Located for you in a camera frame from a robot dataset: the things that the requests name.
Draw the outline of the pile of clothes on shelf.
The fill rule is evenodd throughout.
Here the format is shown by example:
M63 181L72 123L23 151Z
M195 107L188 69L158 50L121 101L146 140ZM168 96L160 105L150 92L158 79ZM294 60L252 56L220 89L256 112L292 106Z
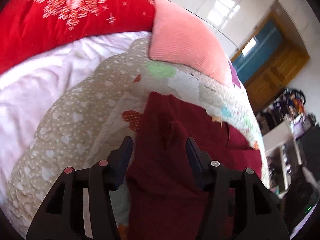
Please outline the pile of clothes on shelf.
M261 133L265 135L284 121L294 124L301 121L306 125L306 129L314 127L316 117L313 113L307 113L304 108L305 103L306 97L302 90L286 88L270 105L256 115Z

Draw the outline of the pink ribbed pillow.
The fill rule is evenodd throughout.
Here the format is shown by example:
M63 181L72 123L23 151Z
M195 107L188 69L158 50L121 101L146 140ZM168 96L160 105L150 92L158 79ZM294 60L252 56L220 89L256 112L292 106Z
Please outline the pink ribbed pillow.
M167 0L155 0L149 58L183 64L225 86L232 71L220 42L198 17Z

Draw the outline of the patchwork quilted bedspread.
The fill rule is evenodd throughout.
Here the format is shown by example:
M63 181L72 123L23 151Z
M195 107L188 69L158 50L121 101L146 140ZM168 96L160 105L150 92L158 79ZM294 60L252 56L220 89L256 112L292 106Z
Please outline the patchwork quilted bedspread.
M264 152L263 136L244 86L224 86L181 64L149 58L150 37L106 58L93 74L65 91L48 109L15 163L1 209L25 237L40 204L67 166L82 169L135 136L129 113L143 113L151 92L204 108Z

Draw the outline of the white bed sheet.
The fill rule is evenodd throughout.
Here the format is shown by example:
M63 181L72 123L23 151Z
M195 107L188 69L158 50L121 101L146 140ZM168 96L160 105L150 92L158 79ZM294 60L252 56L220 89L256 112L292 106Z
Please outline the white bed sheet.
M68 89L99 63L126 52L147 31L85 37L31 57L1 75L1 201L11 172L41 119Z

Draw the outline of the teal glass door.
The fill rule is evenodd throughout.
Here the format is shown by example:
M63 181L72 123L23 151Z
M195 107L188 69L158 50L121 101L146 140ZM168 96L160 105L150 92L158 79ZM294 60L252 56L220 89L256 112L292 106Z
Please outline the teal glass door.
M271 57L282 41L283 36L274 22L267 21L232 63L240 81L245 83Z

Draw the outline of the white shelf unit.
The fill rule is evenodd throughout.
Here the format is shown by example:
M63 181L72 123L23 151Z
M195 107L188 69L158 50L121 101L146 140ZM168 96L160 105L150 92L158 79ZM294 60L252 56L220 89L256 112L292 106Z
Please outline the white shelf unit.
M284 121L263 135L270 188L279 194L288 190L299 167L319 184L319 122L300 114Z

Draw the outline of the wooden door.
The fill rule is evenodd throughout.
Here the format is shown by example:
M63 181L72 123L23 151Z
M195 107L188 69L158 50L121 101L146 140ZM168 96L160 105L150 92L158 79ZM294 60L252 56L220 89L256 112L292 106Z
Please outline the wooden door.
M244 83L253 112L271 104L309 61L306 50L284 41Z

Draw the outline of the dark red knit sweater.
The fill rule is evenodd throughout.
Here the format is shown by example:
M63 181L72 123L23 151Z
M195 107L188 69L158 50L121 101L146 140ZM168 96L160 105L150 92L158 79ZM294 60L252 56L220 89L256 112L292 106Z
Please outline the dark red knit sweater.
M194 239L208 202L196 185L185 143L232 170L261 174L261 154L233 126L173 95L152 92L137 132L135 157L126 178L130 192L129 239Z

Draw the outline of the red floral comforter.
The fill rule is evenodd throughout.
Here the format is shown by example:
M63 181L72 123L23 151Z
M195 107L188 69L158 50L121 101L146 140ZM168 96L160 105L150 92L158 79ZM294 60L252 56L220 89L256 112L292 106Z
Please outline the red floral comforter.
M87 36L151 31L153 0L10 0L1 11L1 73Z

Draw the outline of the purple folded cloth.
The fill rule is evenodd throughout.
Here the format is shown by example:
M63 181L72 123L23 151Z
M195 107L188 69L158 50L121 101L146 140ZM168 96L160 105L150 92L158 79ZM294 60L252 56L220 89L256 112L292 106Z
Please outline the purple folded cloth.
M231 69L231 75L232 75L232 83L234 85L234 87L238 87L239 89L241 88L241 82L238 78L237 72L235 70L235 68L233 67L232 63L230 60L228 60L230 69Z

